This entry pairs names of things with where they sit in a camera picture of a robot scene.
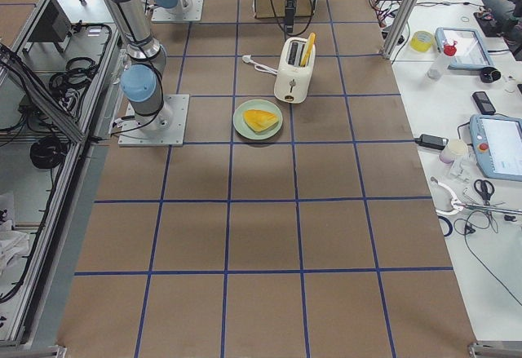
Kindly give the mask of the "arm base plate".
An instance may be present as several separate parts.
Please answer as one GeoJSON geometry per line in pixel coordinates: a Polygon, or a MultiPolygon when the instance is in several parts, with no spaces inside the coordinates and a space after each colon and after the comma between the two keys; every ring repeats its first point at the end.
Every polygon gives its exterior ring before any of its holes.
{"type": "Polygon", "coordinates": [[[153,23],[185,23],[201,20],[204,0],[153,0],[153,23]]]}
{"type": "Polygon", "coordinates": [[[188,116],[189,95],[164,95],[164,105],[156,118],[147,126],[143,117],[125,121],[120,129],[118,145],[121,147],[181,147],[188,116]]]}

